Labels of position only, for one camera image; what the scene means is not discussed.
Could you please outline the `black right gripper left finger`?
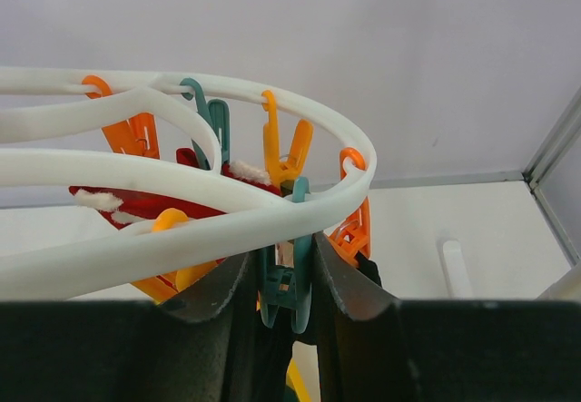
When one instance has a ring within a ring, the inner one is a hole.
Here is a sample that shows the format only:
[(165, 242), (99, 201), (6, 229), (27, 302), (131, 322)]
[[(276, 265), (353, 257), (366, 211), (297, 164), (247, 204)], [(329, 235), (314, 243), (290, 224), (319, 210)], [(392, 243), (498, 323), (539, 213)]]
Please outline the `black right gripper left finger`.
[(248, 401), (254, 337), (254, 258), (229, 257), (161, 305), (163, 401)]

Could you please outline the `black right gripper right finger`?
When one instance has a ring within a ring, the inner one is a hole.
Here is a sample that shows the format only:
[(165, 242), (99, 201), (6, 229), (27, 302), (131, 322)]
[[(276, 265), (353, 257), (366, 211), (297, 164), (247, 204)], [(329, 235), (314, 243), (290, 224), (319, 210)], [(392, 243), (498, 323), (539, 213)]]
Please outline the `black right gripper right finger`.
[(312, 317), (322, 401), (416, 401), (395, 297), (314, 235)]

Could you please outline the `black sock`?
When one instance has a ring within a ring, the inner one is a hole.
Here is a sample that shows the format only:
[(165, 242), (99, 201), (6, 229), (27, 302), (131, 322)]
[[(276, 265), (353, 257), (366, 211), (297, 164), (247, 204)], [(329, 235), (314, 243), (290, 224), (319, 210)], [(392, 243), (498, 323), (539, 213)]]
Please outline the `black sock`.
[(261, 314), (255, 314), (251, 358), (241, 368), (249, 376), (243, 384), (230, 383), (235, 401), (297, 401), (296, 391), (286, 382), (293, 345), (297, 342), (315, 346), (327, 363), (339, 357), (335, 351), (337, 330), (330, 314), (312, 311), (310, 323), (301, 334), (292, 331), (290, 319), (291, 311), (282, 309), (273, 327), (267, 328)]

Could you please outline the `teal clothes clip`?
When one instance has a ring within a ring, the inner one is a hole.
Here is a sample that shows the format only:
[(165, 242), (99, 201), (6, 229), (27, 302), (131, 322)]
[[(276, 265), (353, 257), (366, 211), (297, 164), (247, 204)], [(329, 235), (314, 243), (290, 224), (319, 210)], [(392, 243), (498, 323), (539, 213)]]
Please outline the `teal clothes clip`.
[(291, 311), (290, 324), (295, 334), (308, 327), (312, 299), (312, 236), (293, 240), (293, 266), (275, 263), (275, 246), (258, 250), (258, 301), (261, 319), (273, 328), (279, 308)]

